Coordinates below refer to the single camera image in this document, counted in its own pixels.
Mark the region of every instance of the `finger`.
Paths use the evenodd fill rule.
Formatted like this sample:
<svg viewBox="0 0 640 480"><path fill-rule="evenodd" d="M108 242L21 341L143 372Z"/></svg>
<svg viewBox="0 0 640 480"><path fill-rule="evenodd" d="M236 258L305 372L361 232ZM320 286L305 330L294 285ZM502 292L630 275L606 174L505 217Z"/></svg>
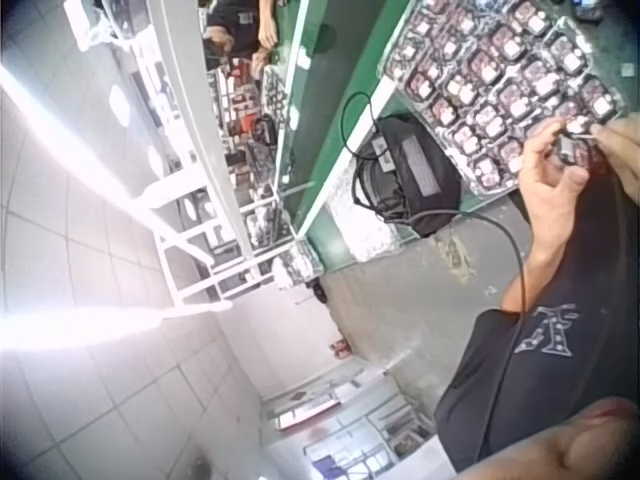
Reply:
<svg viewBox="0 0 640 480"><path fill-rule="evenodd" d="M636 145L627 137L601 125L593 125L591 133L595 135L598 146L607 158L617 157L617 159L624 161L633 173L640 177L640 145Z"/></svg>
<svg viewBox="0 0 640 480"><path fill-rule="evenodd" d="M524 143L524 151L522 154L522 169L534 170L539 166L541 160L547 150L553 145L558 133L564 128L565 121L553 119L549 122L543 122L539 133L530 137Z"/></svg>
<svg viewBox="0 0 640 480"><path fill-rule="evenodd" d="M627 118L617 118L607 123L607 128L640 144L640 113L632 113Z"/></svg>
<svg viewBox="0 0 640 480"><path fill-rule="evenodd" d="M631 172L631 170L627 169L618 173L618 178L620 178L622 188L629 198L631 198L636 205L640 205L640 182L638 182L636 176Z"/></svg>
<svg viewBox="0 0 640 480"><path fill-rule="evenodd" d="M571 166L564 169L560 183L556 187L559 196L566 201L575 203L580 192L584 190L589 180L589 172L582 167Z"/></svg>
<svg viewBox="0 0 640 480"><path fill-rule="evenodd" d="M545 120L543 120L542 122L540 122L538 125L536 125L536 127L533 129L533 131L531 132L531 137L538 135L539 133L541 133L545 128L547 128L549 125L552 125L556 122L565 122L566 119L563 117L550 117L547 118Z"/></svg>

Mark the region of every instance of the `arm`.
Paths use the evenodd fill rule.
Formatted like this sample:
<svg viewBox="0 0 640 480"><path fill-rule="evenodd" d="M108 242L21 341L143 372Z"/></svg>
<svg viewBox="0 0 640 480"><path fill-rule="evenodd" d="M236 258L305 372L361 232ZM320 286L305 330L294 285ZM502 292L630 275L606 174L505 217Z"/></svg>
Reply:
<svg viewBox="0 0 640 480"><path fill-rule="evenodd" d="M267 50L272 50L278 43L278 29L273 18L273 0L259 0L260 30L258 40Z"/></svg>
<svg viewBox="0 0 640 480"><path fill-rule="evenodd" d="M531 253L524 263L525 311L537 301L542 290L556 274L564 255L564 246L554 250L537 247L534 243ZM502 300L501 310L519 313L522 309L522 287L518 275L507 289Z"/></svg>
<svg viewBox="0 0 640 480"><path fill-rule="evenodd" d="M527 207L533 231L533 247L524 264L525 311L535 303L558 270L575 224L578 197L589 173L577 166L560 169L548 152L565 126L551 118L525 142L520 170L520 193ZM517 277L502 301L502 310L522 309L521 278Z"/></svg>

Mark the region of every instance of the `black t-shirt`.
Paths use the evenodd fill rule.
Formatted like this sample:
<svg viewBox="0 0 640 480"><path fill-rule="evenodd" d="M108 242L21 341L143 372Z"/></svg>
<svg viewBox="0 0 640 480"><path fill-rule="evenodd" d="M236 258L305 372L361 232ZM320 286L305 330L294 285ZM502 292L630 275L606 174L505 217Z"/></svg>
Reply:
<svg viewBox="0 0 640 480"><path fill-rule="evenodd" d="M207 26L224 27L234 38L231 58L251 59L260 48L258 0L218 0L207 15Z"/></svg>
<svg viewBox="0 0 640 480"><path fill-rule="evenodd" d="M525 316L499 310L476 320L435 417L457 471L475 463L505 358L513 348L480 459L576 414L596 400L638 402L638 210L624 199L626 252L610 177L590 182L554 279Z"/></svg>

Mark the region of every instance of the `ceiling light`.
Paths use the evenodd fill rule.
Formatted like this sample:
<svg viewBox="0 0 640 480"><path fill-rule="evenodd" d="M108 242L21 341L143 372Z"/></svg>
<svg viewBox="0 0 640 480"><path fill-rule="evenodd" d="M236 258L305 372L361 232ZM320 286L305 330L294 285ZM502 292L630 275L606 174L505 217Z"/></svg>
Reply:
<svg viewBox="0 0 640 480"><path fill-rule="evenodd" d="M151 167L151 170L153 170L153 173L155 173L156 177L159 179L163 178L164 166L162 165L162 158L160 158L158 151L153 147L149 147L147 150L147 156L149 158L149 166Z"/></svg>
<svg viewBox="0 0 640 480"><path fill-rule="evenodd" d="M71 31L76 38L76 44L81 52L87 51L85 37L91 29L89 18L84 11L81 0L67 0L64 2L64 11L69 19Z"/></svg>
<svg viewBox="0 0 640 480"><path fill-rule="evenodd" d="M194 222L197 222L198 215L196 215L196 209L193 206L193 202L188 198L185 198L183 203L184 203L184 210L185 212L187 212L187 215L189 216L189 218Z"/></svg>
<svg viewBox="0 0 640 480"><path fill-rule="evenodd" d="M165 310L97 307L4 315L0 319L0 351L95 345L157 328L168 318L219 312L231 306L224 300Z"/></svg>
<svg viewBox="0 0 640 480"><path fill-rule="evenodd" d="M120 122L120 125L127 128L131 118L131 107L118 85L111 87L111 93L109 94L109 106L111 107L113 114L118 119L118 122Z"/></svg>
<svg viewBox="0 0 640 480"><path fill-rule="evenodd" d="M32 133L50 152L51 158L70 174L160 237L201 262L213 264L211 255L184 240L160 217L134 202L122 182L100 162L95 153L38 103L1 64L0 85L22 111L31 125Z"/></svg>

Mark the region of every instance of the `small electronic component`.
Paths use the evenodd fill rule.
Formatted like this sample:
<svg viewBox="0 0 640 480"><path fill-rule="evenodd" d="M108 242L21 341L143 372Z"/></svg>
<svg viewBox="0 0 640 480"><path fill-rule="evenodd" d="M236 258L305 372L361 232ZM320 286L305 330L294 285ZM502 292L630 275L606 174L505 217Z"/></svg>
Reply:
<svg viewBox="0 0 640 480"><path fill-rule="evenodd" d="M456 109L442 97L431 105L431 113L443 127L448 127L458 118Z"/></svg>
<svg viewBox="0 0 640 480"><path fill-rule="evenodd" d="M500 90L498 100L515 120L521 120L533 111L533 104L529 97L513 82L507 83Z"/></svg>
<svg viewBox="0 0 640 480"><path fill-rule="evenodd" d="M513 174L518 173L522 168L522 151L522 144L514 138L510 138L498 147L500 160Z"/></svg>
<svg viewBox="0 0 640 480"><path fill-rule="evenodd" d="M480 150L480 138L473 129L463 123L453 132L453 142L460 147L465 155L473 155Z"/></svg>
<svg viewBox="0 0 640 480"><path fill-rule="evenodd" d="M440 15L447 8L447 0L423 0L422 4L424 8L433 13L434 15Z"/></svg>
<svg viewBox="0 0 640 480"><path fill-rule="evenodd" d="M591 147L585 140L560 135L556 141L556 155L563 165L591 166Z"/></svg>
<svg viewBox="0 0 640 480"><path fill-rule="evenodd" d="M491 43L498 49L500 55L509 61L518 59L525 51L522 37L506 25L500 26L491 35Z"/></svg>
<svg viewBox="0 0 640 480"><path fill-rule="evenodd" d="M567 119L566 130L568 133L581 134L589 129L589 117L576 100L565 100L556 107L553 114Z"/></svg>
<svg viewBox="0 0 640 480"><path fill-rule="evenodd" d="M410 28L415 34L426 37L433 28L433 20L418 12L411 19Z"/></svg>
<svg viewBox="0 0 640 480"><path fill-rule="evenodd" d="M418 101L425 101L433 93L433 83L422 73L417 72L407 85L409 94Z"/></svg>
<svg viewBox="0 0 640 480"><path fill-rule="evenodd" d="M473 54L469 68L485 85L493 84L502 74L502 67L484 50Z"/></svg>
<svg viewBox="0 0 640 480"><path fill-rule="evenodd" d="M463 35L470 35L476 29L476 21L473 13L467 10L456 12L453 19L453 26Z"/></svg>
<svg viewBox="0 0 640 480"><path fill-rule="evenodd" d="M566 35L558 35L551 42L549 52L569 75L575 75L587 66L584 52Z"/></svg>
<svg viewBox="0 0 640 480"><path fill-rule="evenodd" d="M385 65L385 73L396 82L399 82L405 75L405 63L394 55Z"/></svg>
<svg viewBox="0 0 640 480"><path fill-rule="evenodd" d="M513 18L535 36L541 36L551 26L547 14L528 1L516 7Z"/></svg>
<svg viewBox="0 0 640 480"><path fill-rule="evenodd" d="M430 56L426 56L422 60L422 63L418 66L418 71L424 73L433 83L437 82L442 75L442 68Z"/></svg>
<svg viewBox="0 0 640 480"><path fill-rule="evenodd" d="M560 76L540 59L530 62L522 72L524 79L542 98L554 94L559 87Z"/></svg>
<svg viewBox="0 0 640 480"><path fill-rule="evenodd" d="M499 187L502 183L500 170L498 170L494 161L488 157L481 158L474 163L473 174L480 185L487 190Z"/></svg>
<svg viewBox="0 0 640 480"><path fill-rule="evenodd" d="M504 120L493 105L483 107L474 115L474 120L490 139L498 138L506 130Z"/></svg>
<svg viewBox="0 0 640 480"><path fill-rule="evenodd" d="M593 75L590 75L587 81L580 87L579 94L591 113L599 121L608 120L615 115L616 104L613 97L602 82Z"/></svg>
<svg viewBox="0 0 640 480"><path fill-rule="evenodd" d="M435 42L438 56L445 62L450 62L460 51L462 39L453 30L441 35Z"/></svg>
<svg viewBox="0 0 640 480"><path fill-rule="evenodd" d="M457 98L464 105L471 105L478 96L478 91L474 88L473 83L458 74L447 82L445 88L449 95Z"/></svg>

